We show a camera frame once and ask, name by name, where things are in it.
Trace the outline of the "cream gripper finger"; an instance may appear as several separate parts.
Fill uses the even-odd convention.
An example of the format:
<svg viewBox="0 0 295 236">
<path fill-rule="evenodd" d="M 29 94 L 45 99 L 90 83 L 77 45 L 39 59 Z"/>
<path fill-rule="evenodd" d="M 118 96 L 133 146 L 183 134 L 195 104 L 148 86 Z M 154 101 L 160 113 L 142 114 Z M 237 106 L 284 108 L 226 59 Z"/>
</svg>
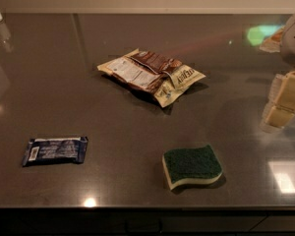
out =
<svg viewBox="0 0 295 236">
<path fill-rule="evenodd" d="M 293 112 L 279 108 L 272 102 L 265 105 L 260 128 L 267 133 L 282 130 L 295 116 Z"/>
<path fill-rule="evenodd" d="M 295 112 L 295 70 L 275 75 L 268 98 L 274 105 Z"/>
</svg>

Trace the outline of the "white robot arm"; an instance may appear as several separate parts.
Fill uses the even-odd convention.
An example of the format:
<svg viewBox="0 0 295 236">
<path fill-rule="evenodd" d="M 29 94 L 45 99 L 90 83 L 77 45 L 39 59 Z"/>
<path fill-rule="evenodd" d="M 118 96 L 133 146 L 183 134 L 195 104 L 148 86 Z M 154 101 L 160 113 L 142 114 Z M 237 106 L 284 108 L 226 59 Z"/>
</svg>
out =
<svg viewBox="0 0 295 236">
<path fill-rule="evenodd" d="M 293 70 L 272 80 L 260 127 L 268 133 L 283 129 L 295 116 L 295 13 L 286 25 L 266 38 L 261 50 L 279 52 Z"/>
</svg>

